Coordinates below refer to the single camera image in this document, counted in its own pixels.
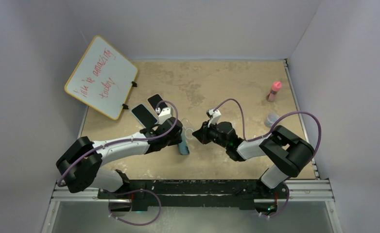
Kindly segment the black screen smartphone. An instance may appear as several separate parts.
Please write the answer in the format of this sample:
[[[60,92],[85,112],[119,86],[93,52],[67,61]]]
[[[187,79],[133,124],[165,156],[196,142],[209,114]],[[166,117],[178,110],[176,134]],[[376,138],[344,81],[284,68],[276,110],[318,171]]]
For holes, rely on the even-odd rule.
[[[178,150],[181,155],[189,155],[190,150],[187,145],[186,137],[184,134],[181,134],[182,141],[178,144]]]

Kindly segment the clear phone case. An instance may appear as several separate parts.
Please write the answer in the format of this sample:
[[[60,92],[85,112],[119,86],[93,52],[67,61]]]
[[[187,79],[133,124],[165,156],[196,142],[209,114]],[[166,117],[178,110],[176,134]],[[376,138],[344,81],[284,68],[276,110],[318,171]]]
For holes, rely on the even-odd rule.
[[[182,136],[185,137],[187,140],[193,140],[194,136],[192,135],[194,132],[194,128],[190,121],[187,118],[182,118]]]

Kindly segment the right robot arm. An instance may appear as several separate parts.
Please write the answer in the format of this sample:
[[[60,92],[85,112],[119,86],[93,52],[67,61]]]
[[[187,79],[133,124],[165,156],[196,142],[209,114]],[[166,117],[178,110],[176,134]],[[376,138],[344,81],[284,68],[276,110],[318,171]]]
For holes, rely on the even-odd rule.
[[[276,187],[288,178],[297,177],[315,155],[315,148],[308,142],[278,125],[269,136],[248,142],[236,134],[230,122],[203,122],[200,129],[192,132],[201,144],[210,142],[225,149],[226,154],[236,162],[267,156],[273,165],[259,178],[257,192],[267,198]]]

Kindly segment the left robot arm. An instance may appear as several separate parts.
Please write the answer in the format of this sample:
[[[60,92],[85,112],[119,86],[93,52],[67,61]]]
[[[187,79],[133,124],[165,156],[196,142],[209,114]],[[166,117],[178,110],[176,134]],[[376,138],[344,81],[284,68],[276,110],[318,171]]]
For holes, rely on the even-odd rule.
[[[155,129],[108,141],[91,141],[87,136],[78,138],[57,160],[61,174],[58,185],[65,182],[71,193],[89,187],[104,188],[118,199],[129,192],[128,178],[119,171],[104,171],[103,165],[133,155],[145,155],[167,146],[181,143],[182,123],[170,117]]]

